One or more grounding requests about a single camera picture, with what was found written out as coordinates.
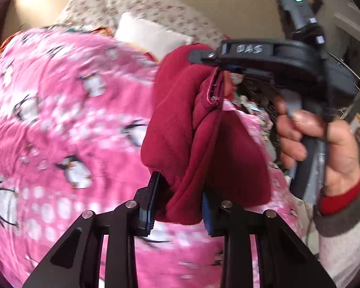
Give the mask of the grey and red sleeve forearm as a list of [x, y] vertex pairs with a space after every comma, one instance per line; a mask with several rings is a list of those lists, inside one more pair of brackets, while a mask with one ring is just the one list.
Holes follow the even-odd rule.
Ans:
[[324, 196], [314, 207], [319, 261], [336, 287], [360, 283], [360, 180], [338, 196]]

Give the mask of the person's right hand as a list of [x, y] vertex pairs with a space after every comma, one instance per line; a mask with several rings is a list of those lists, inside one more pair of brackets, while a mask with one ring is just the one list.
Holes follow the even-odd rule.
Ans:
[[324, 195], [340, 196], [353, 189], [360, 181], [360, 162], [358, 145], [348, 123], [337, 119], [327, 124], [319, 115], [305, 110], [288, 115], [287, 104], [279, 96], [274, 98], [274, 105], [279, 113], [276, 128], [284, 167], [290, 169], [307, 158], [303, 136], [321, 138], [327, 145]]

